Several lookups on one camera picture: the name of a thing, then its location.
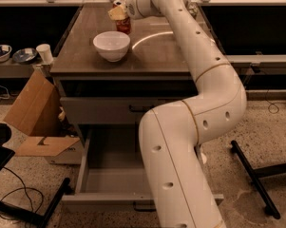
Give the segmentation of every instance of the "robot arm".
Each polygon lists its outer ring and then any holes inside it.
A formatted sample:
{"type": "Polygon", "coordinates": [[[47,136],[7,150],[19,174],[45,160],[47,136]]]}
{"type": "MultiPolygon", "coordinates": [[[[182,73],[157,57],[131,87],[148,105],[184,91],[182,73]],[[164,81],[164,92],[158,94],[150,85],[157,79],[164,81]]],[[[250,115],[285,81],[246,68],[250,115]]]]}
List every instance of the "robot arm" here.
{"type": "Polygon", "coordinates": [[[134,19],[166,17],[199,92],[148,111],[140,123],[140,146],[162,227],[225,227],[193,147],[233,129],[245,111],[246,94],[186,1],[126,1],[134,19]]]}

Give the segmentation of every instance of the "concrete floor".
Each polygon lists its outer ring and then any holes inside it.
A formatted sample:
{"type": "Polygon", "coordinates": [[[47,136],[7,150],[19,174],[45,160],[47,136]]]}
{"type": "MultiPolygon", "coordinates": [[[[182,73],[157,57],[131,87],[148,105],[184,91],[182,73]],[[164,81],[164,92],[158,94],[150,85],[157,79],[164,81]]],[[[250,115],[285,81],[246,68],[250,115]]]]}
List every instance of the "concrete floor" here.
{"type": "MultiPolygon", "coordinates": [[[[281,214],[274,219],[264,214],[264,202],[251,184],[238,157],[231,153],[230,142],[236,140],[254,168],[286,162],[286,101],[278,101],[278,113],[267,101],[249,101],[242,121],[228,134],[202,146],[207,157],[204,172],[213,193],[223,194],[219,209],[228,228],[286,227],[286,174],[262,179],[262,183],[281,214]]],[[[0,103],[0,122],[10,109],[10,104],[0,103]]],[[[12,139],[5,147],[16,149],[27,137],[13,127],[12,139]]],[[[20,176],[27,187],[42,191],[45,200],[38,211],[44,214],[46,207],[64,177],[70,177],[75,186],[79,166],[48,164],[39,157],[13,157],[7,168],[20,176]]],[[[22,187],[21,182],[9,171],[0,172],[0,199],[8,192],[22,187]]],[[[40,203],[40,196],[29,191],[33,207],[40,203]]],[[[23,208],[30,209],[24,191],[13,193],[5,199],[23,208]]],[[[80,212],[69,213],[62,203],[58,205],[48,227],[159,227],[156,212],[80,212]]],[[[33,227],[24,222],[0,218],[0,228],[33,227]]]]}

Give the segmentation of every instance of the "white cup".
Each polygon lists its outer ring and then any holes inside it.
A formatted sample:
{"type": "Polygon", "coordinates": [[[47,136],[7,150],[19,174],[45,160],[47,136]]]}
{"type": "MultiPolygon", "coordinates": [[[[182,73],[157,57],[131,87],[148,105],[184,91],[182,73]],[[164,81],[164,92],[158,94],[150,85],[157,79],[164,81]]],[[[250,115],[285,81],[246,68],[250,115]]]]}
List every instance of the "white cup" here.
{"type": "Polygon", "coordinates": [[[54,59],[51,54],[49,44],[41,44],[36,48],[36,50],[46,65],[50,65],[53,62],[54,59]]]}

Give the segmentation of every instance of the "bowl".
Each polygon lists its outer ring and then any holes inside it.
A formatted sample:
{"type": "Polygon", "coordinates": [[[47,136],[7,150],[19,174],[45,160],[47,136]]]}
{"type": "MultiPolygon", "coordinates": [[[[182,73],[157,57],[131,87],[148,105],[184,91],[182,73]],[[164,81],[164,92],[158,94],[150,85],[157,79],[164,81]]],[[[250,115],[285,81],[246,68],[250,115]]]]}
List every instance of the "bowl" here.
{"type": "Polygon", "coordinates": [[[35,61],[38,52],[34,48],[24,48],[17,50],[12,55],[12,60],[19,64],[31,64],[35,61]]]}
{"type": "Polygon", "coordinates": [[[11,46],[9,45],[0,45],[0,62],[6,62],[11,53],[11,46]]]}
{"type": "Polygon", "coordinates": [[[130,46],[130,37],[119,31],[107,31],[95,36],[94,47],[109,62],[120,61],[130,46]]]}

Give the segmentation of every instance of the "open drawer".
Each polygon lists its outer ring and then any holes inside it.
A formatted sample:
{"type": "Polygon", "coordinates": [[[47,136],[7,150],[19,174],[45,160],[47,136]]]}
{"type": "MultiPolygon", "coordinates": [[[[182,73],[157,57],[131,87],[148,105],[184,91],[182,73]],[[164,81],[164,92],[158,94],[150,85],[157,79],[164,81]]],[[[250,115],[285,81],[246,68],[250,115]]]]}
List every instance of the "open drawer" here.
{"type": "Polygon", "coordinates": [[[91,126],[75,193],[62,198],[69,211],[154,209],[136,133],[134,124],[91,126]]]}

